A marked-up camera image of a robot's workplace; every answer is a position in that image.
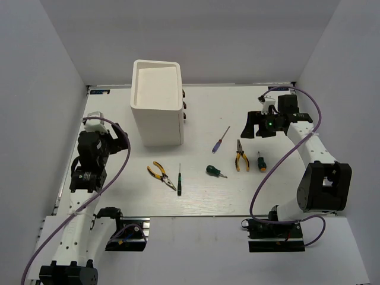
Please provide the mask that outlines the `yellow black combination pliers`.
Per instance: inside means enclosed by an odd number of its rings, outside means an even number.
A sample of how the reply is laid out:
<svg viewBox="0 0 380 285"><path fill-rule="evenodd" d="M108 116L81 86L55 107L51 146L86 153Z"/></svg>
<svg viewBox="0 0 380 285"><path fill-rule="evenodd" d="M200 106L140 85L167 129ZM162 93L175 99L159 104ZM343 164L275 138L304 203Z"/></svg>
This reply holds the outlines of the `yellow black combination pliers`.
<svg viewBox="0 0 380 285"><path fill-rule="evenodd" d="M235 168L239 172L240 167L239 167L239 160L243 159L245 164L246 164L246 171L248 172L250 170L250 163L249 160L242 148L240 139L237 139L237 150L236 150L236 157L235 157Z"/></svg>

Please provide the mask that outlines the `purple handled screwdriver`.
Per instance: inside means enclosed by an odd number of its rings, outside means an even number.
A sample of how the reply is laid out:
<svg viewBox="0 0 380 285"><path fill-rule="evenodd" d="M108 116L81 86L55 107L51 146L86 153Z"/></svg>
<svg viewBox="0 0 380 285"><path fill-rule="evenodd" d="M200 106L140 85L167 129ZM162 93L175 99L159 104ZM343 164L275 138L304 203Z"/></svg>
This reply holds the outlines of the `purple handled screwdriver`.
<svg viewBox="0 0 380 285"><path fill-rule="evenodd" d="M221 138L216 142L216 144L212 148L211 152L213 154L215 154L217 152L217 150L219 149L219 147L221 146L221 144L223 142L223 138L225 137L225 135L227 134L227 132L228 132L229 129L230 129L230 126L227 127L227 129L225 130L225 132L223 133L223 135L221 136Z"/></svg>

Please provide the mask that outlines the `black green precision screwdriver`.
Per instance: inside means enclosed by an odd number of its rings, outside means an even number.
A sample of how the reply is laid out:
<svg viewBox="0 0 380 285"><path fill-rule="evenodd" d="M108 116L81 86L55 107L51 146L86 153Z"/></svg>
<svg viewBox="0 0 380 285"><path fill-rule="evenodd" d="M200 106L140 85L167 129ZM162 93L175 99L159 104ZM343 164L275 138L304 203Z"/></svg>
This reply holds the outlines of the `black green precision screwdriver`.
<svg viewBox="0 0 380 285"><path fill-rule="evenodd" d="M179 163L177 194L178 194L178 196L181 196L181 195L182 195L182 174L181 174L181 163Z"/></svg>

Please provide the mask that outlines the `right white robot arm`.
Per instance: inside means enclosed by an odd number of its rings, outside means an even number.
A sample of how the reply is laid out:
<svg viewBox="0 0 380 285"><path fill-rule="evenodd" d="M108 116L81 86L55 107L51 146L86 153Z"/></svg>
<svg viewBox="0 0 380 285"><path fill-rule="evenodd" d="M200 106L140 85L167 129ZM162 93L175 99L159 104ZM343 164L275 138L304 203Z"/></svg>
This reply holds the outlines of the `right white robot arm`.
<svg viewBox="0 0 380 285"><path fill-rule="evenodd" d="M270 211L269 232L280 237L289 231L289 223L304 220L310 213L344 210L352 169L349 164L338 162L325 148L310 115L299 111L296 95L282 95L277 99L260 96L258 100L262 110L248 112L241 138L267 138L283 132L305 165L295 198Z"/></svg>

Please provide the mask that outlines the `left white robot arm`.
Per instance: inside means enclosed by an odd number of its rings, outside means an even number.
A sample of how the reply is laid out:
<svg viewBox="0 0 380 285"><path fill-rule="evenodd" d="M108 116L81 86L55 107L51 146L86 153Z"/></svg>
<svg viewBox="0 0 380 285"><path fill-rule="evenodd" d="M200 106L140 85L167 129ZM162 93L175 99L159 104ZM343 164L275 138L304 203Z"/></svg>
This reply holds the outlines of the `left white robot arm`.
<svg viewBox="0 0 380 285"><path fill-rule="evenodd" d="M112 154L129 150L128 135L118 123L112 123L116 137L101 119L91 123L85 118L85 130L78 137L78 156L71 165L68 217L53 234L62 238L49 265L40 268L42 284L97 284L95 255L102 252L109 236L118 237L125 231L121 211L115 207L96 206L107 189L106 163Z"/></svg>

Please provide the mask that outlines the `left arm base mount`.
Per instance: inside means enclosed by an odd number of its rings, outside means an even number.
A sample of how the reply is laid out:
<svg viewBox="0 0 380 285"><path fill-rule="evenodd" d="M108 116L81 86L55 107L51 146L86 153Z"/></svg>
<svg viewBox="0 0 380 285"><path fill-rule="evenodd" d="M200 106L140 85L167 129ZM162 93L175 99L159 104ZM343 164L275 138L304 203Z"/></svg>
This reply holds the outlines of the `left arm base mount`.
<svg viewBox="0 0 380 285"><path fill-rule="evenodd" d="M95 221L102 218L111 221L111 234L108 235L106 252L142 252L146 247L150 230L149 217L127 217L120 208L101 208Z"/></svg>

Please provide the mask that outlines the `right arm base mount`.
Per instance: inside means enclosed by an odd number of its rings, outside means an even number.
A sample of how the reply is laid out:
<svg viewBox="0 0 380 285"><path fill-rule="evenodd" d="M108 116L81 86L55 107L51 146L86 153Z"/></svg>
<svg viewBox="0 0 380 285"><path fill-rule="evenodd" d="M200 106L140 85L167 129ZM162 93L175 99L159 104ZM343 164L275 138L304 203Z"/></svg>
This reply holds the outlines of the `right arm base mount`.
<svg viewBox="0 0 380 285"><path fill-rule="evenodd" d="M302 229L298 224L266 224L251 218L242 220L248 232L251 253L304 252Z"/></svg>

